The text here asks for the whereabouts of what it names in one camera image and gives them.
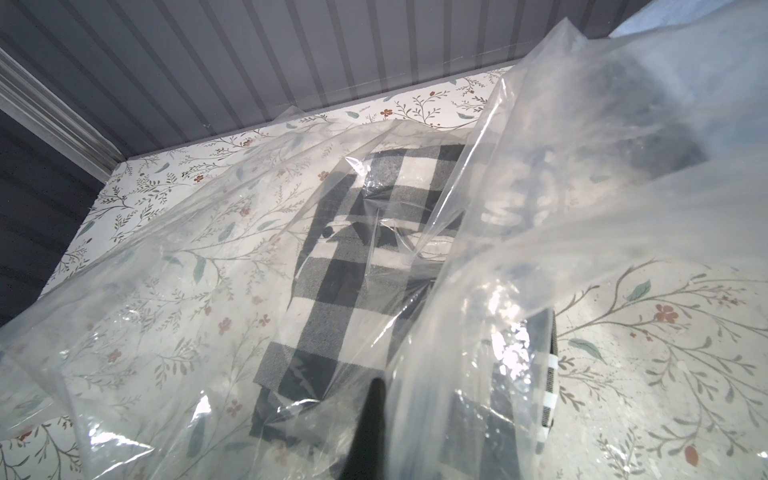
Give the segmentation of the black white checked shirt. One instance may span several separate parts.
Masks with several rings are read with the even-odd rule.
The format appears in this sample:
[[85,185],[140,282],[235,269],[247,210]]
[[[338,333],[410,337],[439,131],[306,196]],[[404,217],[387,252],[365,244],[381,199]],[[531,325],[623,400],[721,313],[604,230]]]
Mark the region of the black white checked shirt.
[[257,479],[340,479],[374,378],[383,479],[533,479],[551,425],[555,282],[512,241],[542,159],[465,144],[362,148],[295,217],[307,228],[257,370]]

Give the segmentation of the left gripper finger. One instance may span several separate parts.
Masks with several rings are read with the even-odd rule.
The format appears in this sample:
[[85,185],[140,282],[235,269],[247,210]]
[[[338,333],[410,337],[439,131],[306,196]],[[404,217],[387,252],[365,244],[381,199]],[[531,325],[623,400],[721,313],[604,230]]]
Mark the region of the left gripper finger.
[[385,467],[386,383],[374,378],[369,386],[341,480],[382,480]]

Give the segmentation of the light blue shirt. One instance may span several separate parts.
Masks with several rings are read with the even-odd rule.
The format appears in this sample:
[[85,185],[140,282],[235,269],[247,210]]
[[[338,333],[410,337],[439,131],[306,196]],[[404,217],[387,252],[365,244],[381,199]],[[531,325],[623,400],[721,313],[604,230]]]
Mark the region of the light blue shirt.
[[653,0],[622,21],[609,37],[619,38],[662,27],[686,25],[731,3],[733,0]]

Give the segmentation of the clear plastic vacuum bag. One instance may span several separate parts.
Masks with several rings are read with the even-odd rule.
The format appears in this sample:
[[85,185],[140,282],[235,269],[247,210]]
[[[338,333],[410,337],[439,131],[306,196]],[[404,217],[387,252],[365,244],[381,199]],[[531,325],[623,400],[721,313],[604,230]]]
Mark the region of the clear plastic vacuum bag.
[[767,475],[767,5],[132,160],[1,331],[5,479],[257,479],[255,376],[337,164],[378,146],[542,159],[512,252],[553,276],[533,479]]

